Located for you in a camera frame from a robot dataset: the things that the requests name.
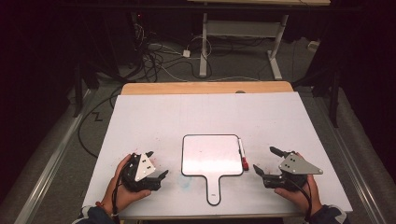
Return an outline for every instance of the person's hand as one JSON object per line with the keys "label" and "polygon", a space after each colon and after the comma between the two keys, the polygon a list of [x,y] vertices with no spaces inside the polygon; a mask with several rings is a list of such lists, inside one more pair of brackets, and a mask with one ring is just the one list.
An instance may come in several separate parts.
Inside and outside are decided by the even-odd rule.
{"label": "person's hand", "polygon": [[[102,200],[102,206],[105,209],[108,215],[113,213],[113,204],[112,204],[112,194],[113,190],[116,187],[117,178],[121,172],[122,167],[131,159],[131,155],[127,155],[117,166],[116,173],[111,178],[110,183],[108,183],[105,197]],[[143,189],[139,192],[131,192],[126,189],[123,185],[119,186],[117,193],[117,208],[118,212],[125,209],[129,204],[136,202],[140,199],[143,199],[151,194],[151,191],[148,189]]]}
{"label": "person's hand", "polygon": [[[317,182],[315,181],[314,177],[312,175],[308,175],[306,182],[307,183],[303,186],[303,190],[309,196],[309,190],[311,189],[312,209],[311,209],[310,216],[312,216],[322,207],[322,204],[321,204],[320,198],[319,198],[318,185],[317,185]],[[309,209],[308,200],[305,198],[305,196],[299,190],[293,192],[293,191],[288,191],[286,189],[277,188],[277,189],[274,189],[274,192],[276,194],[282,196],[283,198],[291,201],[295,205],[297,205],[297,207],[303,213],[306,214],[306,212],[308,211],[308,209]]]}

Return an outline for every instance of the cable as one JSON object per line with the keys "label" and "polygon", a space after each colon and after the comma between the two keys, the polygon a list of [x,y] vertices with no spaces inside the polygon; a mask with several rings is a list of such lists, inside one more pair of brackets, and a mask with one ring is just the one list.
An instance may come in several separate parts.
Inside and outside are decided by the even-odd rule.
{"label": "cable", "polygon": [[140,44],[138,46],[138,47],[140,47],[143,44],[143,39],[145,38],[145,29],[143,29],[143,27],[141,25],[137,24],[137,23],[135,23],[134,26],[139,27],[139,31],[137,33],[137,37],[136,38],[139,39],[140,33],[142,34],[142,38],[141,38]]}
{"label": "cable", "polygon": [[110,99],[112,99],[112,98],[114,98],[114,97],[117,97],[117,96],[118,96],[118,95],[110,96],[109,98],[106,98],[105,100],[103,100],[102,102],[100,102],[100,103],[99,103],[98,105],[96,105],[92,110],[90,110],[90,112],[87,113],[87,115],[82,119],[81,123],[78,125],[78,141],[79,141],[79,143],[81,144],[82,148],[84,148],[84,150],[85,150],[88,154],[90,154],[91,156],[93,156],[93,157],[96,158],[96,159],[98,158],[98,156],[96,156],[95,154],[93,154],[92,152],[90,152],[90,150],[87,149],[87,148],[85,147],[84,143],[82,142],[81,135],[80,135],[81,126],[82,126],[82,124],[84,123],[85,119],[87,119],[87,117],[93,112],[93,110],[95,110],[97,107],[99,107],[99,105],[102,105],[104,102],[107,102],[108,100],[110,100]]}
{"label": "cable", "polygon": [[[221,37],[218,37],[218,36],[215,36],[215,35],[208,35],[207,38],[209,38],[209,37],[214,38],[214,39],[218,39],[218,40],[221,40],[221,41],[226,41],[230,45],[230,46],[216,45],[216,44],[214,44],[214,40],[210,40],[211,43],[212,43],[211,44],[212,54],[213,54],[213,51],[214,51],[213,49],[214,48],[230,48],[226,53],[214,54],[215,56],[218,56],[218,57],[226,56],[226,55],[232,53],[235,49],[244,49],[244,48],[247,48],[247,47],[257,47],[266,39],[265,37],[263,37],[263,38],[250,38],[250,39],[237,40],[237,39],[231,39],[228,36],[225,36],[225,38],[221,38]],[[251,44],[242,43],[242,41],[251,41],[251,40],[253,40],[253,43],[251,43]],[[242,45],[242,47],[235,47],[233,43],[235,43],[237,45]]]}
{"label": "cable", "polygon": [[[198,39],[198,38],[202,38],[202,37],[201,37],[201,36],[196,36],[196,37],[191,41],[191,43],[192,43],[195,39]],[[246,45],[246,46],[258,46],[258,45],[260,45],[260,44],[262,43],[262,41],[264,41],[264,40],[265,40],[265,38],[255,38],[254,41],[253,41],[253,43],[251,43],[251,44],[242,44],[242,43],[239,43],[239,44]],[[157,48],[157,49],[149,49],[149,46],[159,46],[159,48]],[[211,44],[210,42],[209,42],[209,46],[210,46],[210,51],[213,52],[213,50],[212,50],[213,46],[212,46],[212,44]],[[161,49],[163,49],[163,48],[165,48],[165,49],[170,49],[171,51],[161,51]],[[158,76],[158,72],[161,71],[161,70],[164,70],[170,77],[172,77],[172,78],[174,78],[174,79],[176,79],[176,80],[178,80],[178,81],[188,82],[188,80],[175,77],[174,75],[172,75],[172,74],[167,70],[168,68],[170,68],[170,67],[172,67],[172,66],[175,66],[175,65],[177,65],[177,64],[181,64],[181,63],[188,63],[188,64],[190,65],[190,67],[191,67],[191,74],[192,74],[192,76],[195,77],[195,78],[197,78],[197,79],[208,79],[208,78],[210,78],[210,77],[212,76],[212,74],[213,74],[212,66],[211,66],[210,62],[208,61],[207,57],[205,57],[205,56],[203,55],[202,52],[201,52],[201,56],[202,56],[202,58],[206,61],[207,65],[208,65],[208,69],[209,69],[209,76],[206,76],[206,77],[199,77],[199,76],[196,76],[196,75],[194,74],[194,70],[193,70],[193,65],[192,65],[192,63],[184,62],[184,61],[183,61],[183,62],[177,62],[177,61],[179,61],[179,60],[183,60],[183,59],[192,59],[192,58],[177,57],[177,58],[172,59],[172,60],[170,60],[170,61],[164,62],[164,61],[163,61],[163,56],[161,56],[161,54],[159,54],[159,53],[174,54],[174,55],[182,55],[181,53],[177,52],[177,50],[175,50],[175,49],[173,49],[173,48],[171,48],[171,47],[165,46],[165,45],[164,45],[163,43],[161,43],[161,42],[159,42],[159,43],[148,43],[148,50],[147,50],[147,52],[146,52],[146,54],[145,54],[145,57],[144,57],[144,59],[143,59],[144,61],[150,61],[150,62],[151,62],[151,65],[150,65],[150,66],[144,65],[144,67],[145,67],[145,69],[144,69],[144,70],[145,70],[145,77],[148,79],[148,82],[150,82],[149,78],[154,77],[154,76],[156,76],[156,79],[154,80],[154,81],[156,81],[156,80],[157,80],[157,76]],[[172,62],[176,62],[176,63],[173,63],[173,64],[168,65],[168,66],[166,66],[166,67],[163,66],[163,64],[165,64],[165,63],[172,63]],[[150,75],[150,74],[149,74],[151,70],[154,70],[154,74],[153,74],[153,75]],[[252,77],[225,77],[225,78],[219,78],[219,79],[208,80],[208,81],[220,81],[220,80],[233,79],[233,78],[245,78],[245,79],[250,79],[250,80],[255,80],[255,81],[261,81],[261,79],[260,79],[260,74],[258,74],[258,76],[259,76],[258,79],[257,79],[257,78],[252,78]]]}
{"label": "cable", "polygon": [[[193,39],[190,41],[190,44],[192,44],[192,41],[194,41],[194,40],[196,40],[196,39],[198,39],[198,38],[204,39],[201,35],[198,35],[198,36],[196,36],[195,38],[193,38]],[[207,56],[209,56],[210,53],[212,52],[212,45],[210,44],[210,42],[209,42],[209,40],[208,40],[207,38],[205,38],[205,41],[209,44],[209,53],[207,53],[207,55],[206,55],[206,57],[207,57]]]}
{"label": "cable", "polygon": [[301,3],[303,3],[304,5],[310,7],[306,2],[303,2],[302,0],[300,0]]}
{"label": "cable", "polygon": [[114,187],[113,193],[111,194],[111,203],[113,205],[113,211],[112,211],[111,216],[113,217],[113,221],[116,224],[120,224],[119,208],[117,207],[117,193],[119,192],[119,186],[121,186],[122,184],[119,184],[119,183],[121,180],[121,175],[128,165],[129,165],[129,163],[127,162],[127,163],[125,163],[125,165],[122,166],[119,176],[117,177],[116,186]]}
{"label": "cable", "polygon": [[305,221],[309,221],[309,218],[311,217],[311,211],[312,211],[312,198],[311,198],[311,187],[309,186],[308,182],[308,188],[309,188],[309,196],[306,194],[305,190],[303,190],[300,186],[298,186],[294,181],[285,178],[286,181],[289,181],[292,185],[294,185],[306,198],[308,201],[308,210],[305,213]]}
{"label": "cable", "polygon": [[158,80],[158,73],[157,73],[157,69],[156,69],[157,65],[156,65],[156,63],[155,63],[155,59],[154,59],[154,57],[153,57],[151,54],[149,54],[148,56],[150,57],[150,59],[151,59],[151,61],[152,61],[152,68],[154,69],[155,79],[154,79],[153,82],[157,82],[157,80]]}

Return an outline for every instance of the dry erase marker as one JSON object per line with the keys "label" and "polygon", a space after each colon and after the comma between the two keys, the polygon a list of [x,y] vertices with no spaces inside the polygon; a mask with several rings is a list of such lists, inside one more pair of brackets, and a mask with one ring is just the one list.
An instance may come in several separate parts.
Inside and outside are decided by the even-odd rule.
{"label": "dry erase marker", "polygon": [[242,146],[242,140],[238,138],[239,141],[239,148],[241,149],[241,155],[242,155],[242,167],[244,168],[244,171],[248,171],[248,162],[247,158],[245,157],[245,150],[244,147]]}

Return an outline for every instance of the white desk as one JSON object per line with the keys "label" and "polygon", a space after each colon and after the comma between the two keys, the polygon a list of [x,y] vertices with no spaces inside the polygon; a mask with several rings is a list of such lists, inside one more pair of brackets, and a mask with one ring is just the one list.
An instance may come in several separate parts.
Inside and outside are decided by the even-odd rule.
{"label": "white desk", "polygon": [[[228,4],[252,4],[252,5],[281,5],[281,6],[328,6],[330,0],[189,0],[193,2],[228,3]],[[274,37],[275,43],[272,50],[267,51],[268,61],[271,65],[275,80],[282,80],[282,75],[276,61],[277,50],[282,40],[289,15],[283,15],[280,22],[257,22],[257,21],[212,21],[204,13],[202,31],[202,51],[200,62],[200,77],[206,77],[207,66],[207,36],[208,35],[232,35],[252,37]]]}
{"label": "white desk", "polygon": [[[183,137],[195,133],[236,134],[244,143],[250,170],[220,180],[221,202],[217,206],[206,200],[203,177],[181,173]],[[296,215],[295,206],[266,189],[252,168],[256,164],[266,173],[279,173],[277,166],[283,159],[272,154],[270,146],[296,150],[321,168],[324,174],[316,175],[316,180],[322,202],[352,211],[297,92],[119,96],[83,205],[92,205],[103,196],[127,153],[152,150],[153,164],[169,174],[158,191],[133,203],[121,218]]]}

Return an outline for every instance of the wrist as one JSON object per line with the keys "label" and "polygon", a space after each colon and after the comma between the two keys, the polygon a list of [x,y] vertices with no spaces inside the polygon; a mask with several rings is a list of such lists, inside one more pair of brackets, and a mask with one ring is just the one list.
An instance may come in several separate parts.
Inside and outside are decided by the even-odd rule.
{"label": "wrist", "polygon": [[112,208],[113,208],[111,204],[96,202],[96,206],[102,208],[106,212],[106,214],[111,217]]}
{"label": "wrist", "polygon": [[321,203],[312,203],[312,209],[311,209],[310,216],[312,217],[322,207],[323,207],[323,205]]}

